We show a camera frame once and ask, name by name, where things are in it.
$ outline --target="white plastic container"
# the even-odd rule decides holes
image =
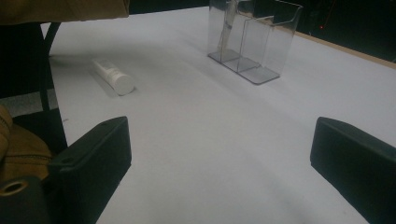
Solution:
[[[126,95],[134,90],[132,78],[107,59],[92,59],[95,71],[110,85],[118,95]]]

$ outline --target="white tube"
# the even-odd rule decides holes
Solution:
[[[132,78],[106,59],[92,59],[95,71],[118,95],[125,95],[134,89]]]

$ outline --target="clear plastic organizer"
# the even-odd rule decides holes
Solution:
[[[302,9],[277,0],[266,8],[211,0],[208,56],[253,84],[280,77]]]

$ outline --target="acrylic brochure holder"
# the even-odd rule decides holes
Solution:
[[[254,0],[211,0],[208,56],[253,84],[280,77],[302,9],[282,1],[260,9]],[[255,18],[260,10],[266,15]]]

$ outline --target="white tabletop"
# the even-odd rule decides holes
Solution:
[[[396,146],[396,71],[295,36],[281,78],[254,86],[206,56],[207,22],[201,7],[61,25],[50,64],[68,144],[129,119],[132,166],[98,223],[365,223],[310,166],[315,124]],[[95,57],[135,91],[116,95]]]

